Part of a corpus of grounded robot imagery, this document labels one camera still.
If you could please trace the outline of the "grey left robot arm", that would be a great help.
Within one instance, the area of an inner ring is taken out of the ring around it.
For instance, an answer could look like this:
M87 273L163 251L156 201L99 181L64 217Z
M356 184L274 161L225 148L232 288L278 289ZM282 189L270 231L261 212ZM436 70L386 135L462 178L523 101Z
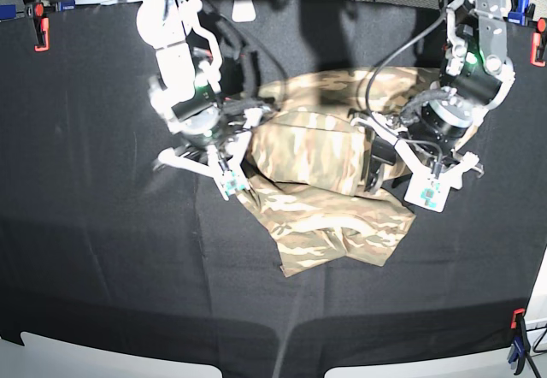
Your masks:
M396 56L446 25L446 44L438 81L414 95L396 114L383 115L364 103L351 117L352 125L373 130L370 192L379 190L385 167L402 162L408 169L406 202L442 212L450 190L459 190L463 175L484 173L479 157L458 152L467 133L508 96L515 82L508 55L505 0L439 0L440 15L425 30L391 53L374 71L379 73Z

